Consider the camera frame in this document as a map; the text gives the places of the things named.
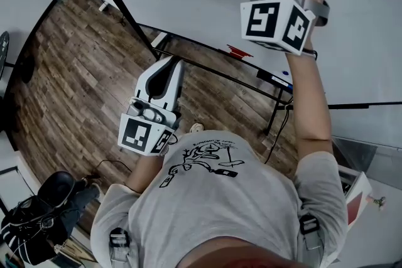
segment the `wooden floor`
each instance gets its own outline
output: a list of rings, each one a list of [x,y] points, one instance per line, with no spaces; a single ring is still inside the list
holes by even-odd
[[[62,0],[44,20],[25,53],[35,57],[36,69],[28,85],[19,77],[10,82],[21,107],[18,133],[13,139],[40,181],[66,170],[76,178],[91,173],[103,160],[120,160],[134,169],[138,155],[117,145],[119,118],[133,96],[136,80],[155,59],[130,25],[119,23],[121,13],[101,13],[101,0]],[[144,29],[150,39],[157,31]],[[214,67],[244,82],[274,93],[245,64],[202,48],[172,40],[167,50]],[[262,161],[284,117],[278,112],[269,137],[263,134],[274,102],[241,85],[186,65],[180,98],[187,132],[195,122],[206,129],[226,129],[246,139]],[[291,177],[296,168],[292,115],[278,140],[269,164]],[[99,167],[104,191],[123,182],[129,171],[120,164]],[[90,205],[81,221],[89,231],[97,206]]]

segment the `backpack strap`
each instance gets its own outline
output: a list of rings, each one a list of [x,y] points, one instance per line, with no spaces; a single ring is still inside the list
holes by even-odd
[[[298,235],[298,262],[318,268],[324,253],[320,223],[313,215],[304,214],[299,218],[300,232]]]
[[[109,235],[109,257],[112,268],[138,268],[138,248],[123,228],[115,228]]]

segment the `shoulder strap buckle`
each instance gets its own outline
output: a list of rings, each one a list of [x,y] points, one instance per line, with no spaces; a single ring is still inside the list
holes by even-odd
[[[109,235],[109,246],[112,250],[112,263],[127,261],[127,255],[130,251],[130,240],[127,231],[122,228],[115,228]]]
[[[307,250],[313,250],[321,247],[321,238],[318,235],[320,223],[312,215],[300,217],[300,232],[306,241]]]

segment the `black and white pattern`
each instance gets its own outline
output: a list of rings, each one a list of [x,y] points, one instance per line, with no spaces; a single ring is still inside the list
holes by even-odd
[[[282,40],[296,50],[300,50],[306,37],[309,20],[296,6],[293,7]]]
[[[124,131],[122,144],[143,152],[148,142],[150,131],[151,124],[129,119]]]
[[[163,147],[166,145],[166,143],[169,141],[169,138],[171,136],[171,132],[165,130],[161,137],[159,138],[158,142],[155,144],[153,147],[151,153],[160,153]]]
[[[275,35],[280,3],[253,4],[247,26],[247,36],[272,38]]]
[[[194,144],[194,148],[183,150],[183,161],[169,168],[169,175],[163,180],[160,188],[167,187],[179,172],[187,172],[197,167],[209,173],[235,178],[238,172],[233,167],[244,164],[243,160],[232,160],[231,149],[237,149],[231,141],[208,140]]]

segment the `white cube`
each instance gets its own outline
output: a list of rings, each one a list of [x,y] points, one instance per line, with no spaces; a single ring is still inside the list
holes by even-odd
[[[175,130],[139,116],[121,114],[117,144],[146,156],[160,155]]]
[[[315,15],[295,0],[241,3],[242,38],[301,55]]]

